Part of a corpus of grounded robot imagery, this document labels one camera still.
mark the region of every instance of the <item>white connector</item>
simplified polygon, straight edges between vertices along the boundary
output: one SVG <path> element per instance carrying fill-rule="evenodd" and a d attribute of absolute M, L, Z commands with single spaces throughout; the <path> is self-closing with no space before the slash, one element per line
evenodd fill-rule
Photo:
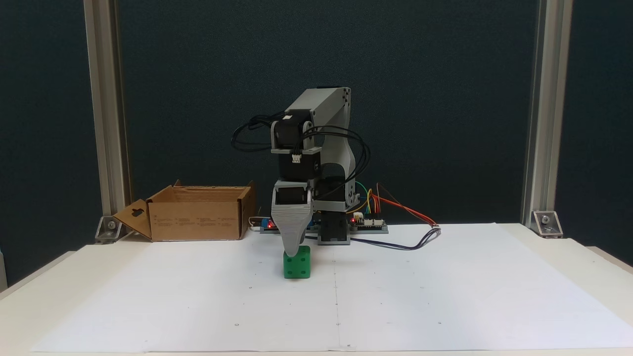
<path fill-rule="evenodd" d="M 354 220 L 357 223 L 360 224 L 361 222 L 363 222 L 364 219 L 365 219 L 365 216 L 363 215 L 363 213 L 361 213 L 361 212 L 355 212 L 354 213 Z"/>

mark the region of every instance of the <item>wire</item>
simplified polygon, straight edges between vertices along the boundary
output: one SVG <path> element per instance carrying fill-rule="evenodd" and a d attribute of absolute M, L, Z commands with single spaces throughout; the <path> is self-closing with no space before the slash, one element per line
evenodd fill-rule
<path fill-rule="evenodd" d="M 342 133 L 342 132 L 332 132 L 332 131 L 317 131 L 318 129 L 324 129 L 324 128 L 332 128 L 332 129 L 337 129 L 337 130 L 343 130 L 348 132 L 347 134 Z M 306 132 L 304 132 L 301 137 L 297 140 L 297 143 L 294 145 L 292 152 L 295 155 L 300 155 L 301 154 L 301 143 L 303 142 L 303 140 L 305 140 L 308 137 L 312 137 L 312 136 L 316 136 L 316 135 L 324 135 L 324 136 L 335 136 L 335 137 L 344 137 L 347 139 L 352 139 L 354 141 L 357 141 L 361 144 L 362 147 L 362 151 L 361 151 L 361 155 L 358 159 L 357 164 L 355 165 L 354 169 L 352 169 L 352 171 L 348 174 L 347 179 L 338 187 L 330 190 L 328 193 L 325 193 L 317 198 L 315 198 L 315 200 L 322 200 L 324 199 L 326 196 L 334 193 L 335 191 L 337 191 L 338 189 L 340 189 L 341 187 L 344 187 L 345 184 L 347 184 L 348 182 L 352 181 L 353 179 L 355 179 L 356 177 L 358 177 L 363 171 L 365 171 L 365 169 L 367 169 L 367 167 L 369 166 L 369 161 L 371 159 L 371 149 L 369 148 L 369 146 L 363 141 L 363 139 L 360 137 L 360 135 L 353 131 L 353 130 L 349 130 L 349 129 L 345 129 L 343 127 L 340 126 L 334 126 L 334 125 L 321 125 L 321 126 L 314 126 L 308 130 L 306 130 Z"/>
<path fill-rule="evenodd" d="M 391 200 L 387 200 L 387 199 L 385 199 L 385 198 L 381 198 L 380 200 L 381 200 L 381 201 L 384 201 L 385 203 L 388 203 L 388 204 L 394 205 L 395 207 L 400 207 L 400 208 L 402 208 L 402 209 L 405 209 L 406 211 L 410 212 L 410 213 L 411 213 L 413 216 L 415 216 L 416 218 L 418 218 L 418 219 L 420 219 L 420 220 L 422 220 L 422 221 L 426 222 L 428 225 L 431 225 L 431 226 L 439 226 L 439 224 L 438 224 L 437 222 L 433 221 L 433 219 L 431 219 L 430 217 L 428 217 L 428 216 L 426 216 L 426 215 L 424 215 L 424 214 L 422 214 L 422 213 L 420 213 L 420 212 L 416 212 L 415 210 L 413 210 L 413 209 L 411 209 L 411 208 L 408 208 L 408 207 L 406 207 L 406 206 L 404 206 L 404 205 L 402 205 L 402 204 L 399 204 L 399 203 L 394 203 L 393 201 L 391 201 Z"/>
<path fill-rule="evenodd" d="M 369 192 L 367 191 L 367 188 L 365 188 L 365 186 L 363 185 L 363 183 L 361 183 L 361 182 L 359 182 L 359 181 L 356 181 L 356 183 L 357 183 L 359 186 L 363 187 L 363 189 L 365 190 L 365 195 L 369 195 Z"/>
<path fill-rule="evenodd" d="M 367 212 L 368 213 L 372 213 L 372 207 L 369 204 L 369 198 L 370 198 L 371 195 L 372 195 L 372 189 L 369 188 L 369 193 L 367 193 Z"/>
<path fill-rule="evenodd" d="M 357 212 L 358 210 L 361 210 L 362 208 L 364 208 L 364 207 L 365 207 L 365 204 L 367 204 L 367 200 L 363 199 L 363 204 L 362 204 L 360 207 L 358 207 L 358 208 L 356 208 L 356 209 L 354 209 L 354 210 L 352 210 L 352 211 L 349 211 L 349 212 L 348 212 L 348 214 L 355 213 L 355 212 Z"/>
<path fill-rule="evenodd" d="M 376 241 L 376 240 L 368 240 L 368 239 L 360 239 L 360 238 L 350 238 L 350 240 L 351 241 L 356 241 L 356 242 L 361 242 L 361 243 L 366 243 L 366 244 L 374 245 L 374 246 L 378 246 L 378 247 L 392 248 L 394 250 L 415 251 L 415 250 L 421 249 L 427 243 L 435 240 L 435 238 L 437 238 L 441 233 L 442 233 L 442 229 L 440 229 L 439 227 L 434 227 L 431 230 L 429 230 L 426 234 L 424 234 L 424 236 L 422 236 L 422 239 L 417 244 L 415 244 L 413 246 L 398 245 L 398 244 L 395 244 L 395 243 L 389 243 L 389 242 L 385 242 L 385 241 Z M 306 235 L 306 239 L 316 240 L 317 237 L 315 237 L 315 236 L 307 236 Z"/>
<path fill-rule="evenodd" d="M 382 190 L 385 191 L 385 193 L 387 193 L 393 200 L 395 200 L 396 202 L 394 203 L 393 201 L 389 201 L 385 198 L 380 198 L 377 195 L 374 195 L 375 198 L 378 198 L 380 201 L 384 201 L 385 203 L 391 204 L 391 205 L 395 205 L 397 207 L 401 207 L 403 209 L 405 209 L 407 212 L 409 212 L 410 214 L 412 214 L 413 216 L 417 217 L 418 219 L 424 220 L 426 223 L 428 223 L 431 226 L 439 226 L 437 222 L 435 222 L 433 219 L 431 219 L 430 217 L 420 213 L 420 212 L 416 212 L 415 210 L 408 208 L 402 204 L 400 204 L 400 202 L 396 199 L 396 197 L 393 196 L 393 194 L 391 194 L 387 188 L 385 188 L 385 186 L 383 186 L 381 183 L 377 183 Z"/>
<path fill-rule="evenodd" d="M 266 151 L 270 149 L 271 148 L 270 143 L 245 142 L 245 141 L 240 141 L 237 138 L 239 137 L 240 133 L 244 129 L 256 130 L 264 126 L 270 128 L 273 122 L 281 120 L 284 117 L 284 115 L 285 115 L 285 111 L 280 111 L 273 115 L 255 115 L 251 117 L 251 119 L 248 120 L 248 122 L 240 125 L 238 128 L 235 129 L 235 131 L 233 131 L 233 136 L 231 137 L 231 146 L 235 148 L 236 150 L 242 151 L 242 152 L 259 152 L 259 151 Z M 242 146 L 257 146 L 257 147 L 245 148 Z"/>
<path fill-rule="evenodd" d="M 376 182 L 376 195 L 378 195 L 378 213 L 382 213 L 382 206 L 380 205 L 380 190 L 378 189 L 378 182 Z"/>

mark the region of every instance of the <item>cardboard box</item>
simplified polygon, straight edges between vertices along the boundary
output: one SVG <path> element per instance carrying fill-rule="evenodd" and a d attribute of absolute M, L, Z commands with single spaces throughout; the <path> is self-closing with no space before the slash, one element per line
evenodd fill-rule
<path fill-rule="evenodd" d="M 151 241 L 239 240 L 255 214 L 255 185 L 183 186 L 178 180 L 114 218 Z"/>

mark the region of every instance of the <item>red wire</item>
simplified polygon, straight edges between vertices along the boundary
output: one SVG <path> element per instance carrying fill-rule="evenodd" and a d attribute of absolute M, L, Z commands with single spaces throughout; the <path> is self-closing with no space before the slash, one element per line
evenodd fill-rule
<path fill-rule="evenodd" d="M 402 209 L 405 209 L 405 210 L 407 210 L 407 211 L 409 211 L 409 212 L 411 212 L 411 213 L 413 213 L 413 214 L 417 215 L 417 216 L 418 216 L 418 217 L 420 217 L 422 220 L 426 221 L 429 225 L 431 225 L 431 226 L 439 226 L 439 225 L 437 224 L 437 222 L 433 221 L 433 219 L 431 219 L 430 217 L 428 217 L 428 216 L 426 216 L 426 215 L 424 215 L 424 214 L 422 214 L 422 213 L 420 213 L 420 212 L 416 212 L 415 210 L 413 210 L 413 209 L 411 209 L 411 208 L 408 208 L 408 207 L 406 207 L 406 206 L 404 206 L 404 205 L 402 205 L 402 204 L 395 203 L 395 202 L 393 202 L 393 201 L 391 201 L 391 200 L 387 200 L 387 199 L 385 199 L 385 198 L 380 198 L 380 197 L 378 197 L 376 194 L 373 194 L 373 193 L 372 193 L 372 196 L 373 196 L 373 198 L 374 198 L 374 201 L 376 201 L 377 199 L 379 199 L 380 201 L 384 201 L 385 203 L 388 203 L 388 204 L 394 205 L 394 206 L 396 206 L 396 207 L 401 207 Z"/>

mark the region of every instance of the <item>white table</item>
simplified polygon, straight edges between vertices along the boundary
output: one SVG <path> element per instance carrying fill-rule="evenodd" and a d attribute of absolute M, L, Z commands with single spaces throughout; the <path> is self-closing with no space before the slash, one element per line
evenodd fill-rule
<path fill-rule="evenodd" d="M 599 250 L 590 250 L 571 239 L 545 240 L 520 224 L 501 224 L 512 236 L 540 255 L 555 269 L 599 300 L 625 322 L 633 325 L 633 274 L 630 267 Z M 29 278 L 0 293 L 0 355 L 32 355 L 30 348 L 73 308 L 113 277 L 149 243 L 128 238 L 113 245 L 89 245 L 67 253 Z M 161 353 L 190 355 L 191 353 Z M 234 356 L 236 353 L 203 353 Z M 240 353 L 261 355 L 261 353 Z M 284 356 L 299 353 L 283 353 Z M 332 355 L 334 352 L 310 353 Z M 399 355 L 633 355 L 633 348 L 598 350 L 527 350 L 465 352 L 399 352 Z M 64 353 L 84 356 L 88 353 Z"/>

